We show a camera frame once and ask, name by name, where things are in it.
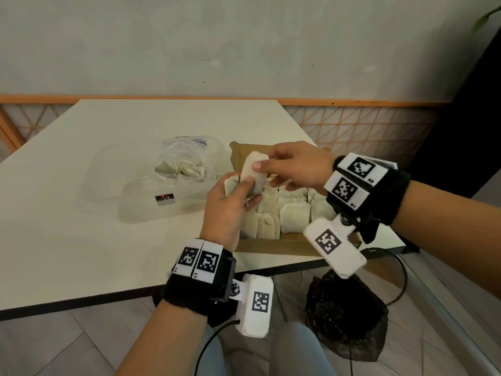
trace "plastic container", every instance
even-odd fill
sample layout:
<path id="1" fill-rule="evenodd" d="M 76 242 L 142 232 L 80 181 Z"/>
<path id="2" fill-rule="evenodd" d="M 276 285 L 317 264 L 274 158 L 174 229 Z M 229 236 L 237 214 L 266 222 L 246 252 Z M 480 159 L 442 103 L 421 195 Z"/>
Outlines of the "plastic container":
<path id="1" fill-rule="evenodd" d="M 163 161 L 190 158 L 205 164 L 204 178 L 178 181 L 155 171 Z M 207 193 L 229 171 L 229 152 L 210 136 L 116 145 L 98 153 L 84 179 L 82 196 L 98 214 L 127 223 L 151 221 L 204 209 Z"/>

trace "left hand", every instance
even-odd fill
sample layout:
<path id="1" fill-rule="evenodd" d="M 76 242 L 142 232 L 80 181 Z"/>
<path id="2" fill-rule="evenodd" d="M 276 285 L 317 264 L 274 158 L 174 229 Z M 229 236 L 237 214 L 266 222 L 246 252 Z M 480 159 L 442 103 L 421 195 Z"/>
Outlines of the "left hand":
<path id="1" fill-rule="evenodd" d="M 256 195 L 247 205 L 247 194 L 252 190 L 254 178 L 248 176 L 230 196 L 224 196 L 224 181 L 238 172 L 225 174 L 207 195 L 205 203 L 204 224 L 200 238 L 221 244 L 225 249 L 234 252 L 240 237 L 240 227 L 246 214 L 261 202 L 262 194 Z"/>

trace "white table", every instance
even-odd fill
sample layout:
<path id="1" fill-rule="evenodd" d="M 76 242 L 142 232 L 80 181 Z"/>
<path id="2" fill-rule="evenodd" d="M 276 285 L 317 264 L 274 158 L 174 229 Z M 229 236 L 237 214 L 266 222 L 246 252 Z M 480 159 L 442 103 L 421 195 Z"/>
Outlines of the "white table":
<path id="1" fill-rule="evenodd" d="M 151 295 L 164 284 L 203 211 L 126 224 L 85 212 L 79 192 L 99 150 L 189 135 L 216 137 L 228 151 L 231 141 L 312 142 L 276 101 L 78 102 L 0 164 L 0 319 Z M 401 245 L 391 230 L 383 236 Z M 318 260 L 236 257 L 237 272 Z"/>

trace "black bag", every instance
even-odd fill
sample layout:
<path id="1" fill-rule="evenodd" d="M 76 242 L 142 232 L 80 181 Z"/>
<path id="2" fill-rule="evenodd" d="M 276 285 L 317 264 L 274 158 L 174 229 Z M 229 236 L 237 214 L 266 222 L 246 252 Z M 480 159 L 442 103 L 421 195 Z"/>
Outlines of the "black bag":
<path id="1" fill-rule="evenodd" d="M 347 280 L 331 269 L 313 277 L 307 325 L 332 352 L 357 361 L 377 361 L 388 329 L 388 308 L 357 275 Z"/>

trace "cardboard box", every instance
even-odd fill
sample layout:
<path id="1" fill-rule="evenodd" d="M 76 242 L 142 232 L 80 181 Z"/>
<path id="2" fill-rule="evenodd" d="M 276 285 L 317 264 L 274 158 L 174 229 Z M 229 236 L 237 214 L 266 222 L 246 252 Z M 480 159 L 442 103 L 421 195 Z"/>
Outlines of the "cardboard box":
<path id="1" fill-rule="evenodd" d="M 231 142 L 229 146 L 231 148 L 231 164 L 235 171 L 242 170 L 243 163 L 251 152 L 268 153 L 272 149 L 270 145 L 240 144 L 236 141 Z M 348 236 L 348 239 L 356 247 L 360 246 L 357 234 L 351 234 Z M 236 247 L 236 251 L 321 257 L 302 233 L 281 233 L 280 240 L 241 239 Z"/>

